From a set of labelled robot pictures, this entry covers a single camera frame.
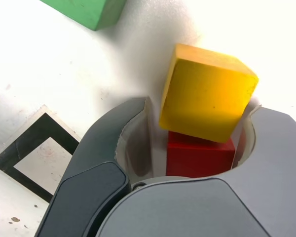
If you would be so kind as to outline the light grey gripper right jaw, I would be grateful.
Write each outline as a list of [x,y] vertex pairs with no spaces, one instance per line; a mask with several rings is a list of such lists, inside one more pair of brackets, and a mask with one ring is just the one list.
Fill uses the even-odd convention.
[[124,197],[99,237],[296,237],[296,122],[260,107],[255,142],[238,167],[153,183]]

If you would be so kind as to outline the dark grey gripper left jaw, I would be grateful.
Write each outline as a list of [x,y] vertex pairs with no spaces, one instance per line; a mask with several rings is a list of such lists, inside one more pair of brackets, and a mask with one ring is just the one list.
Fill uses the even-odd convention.
[[100,117],[76,148],[36,232],[94,237],[110,210],[151,178],[149,98],[130,99]]

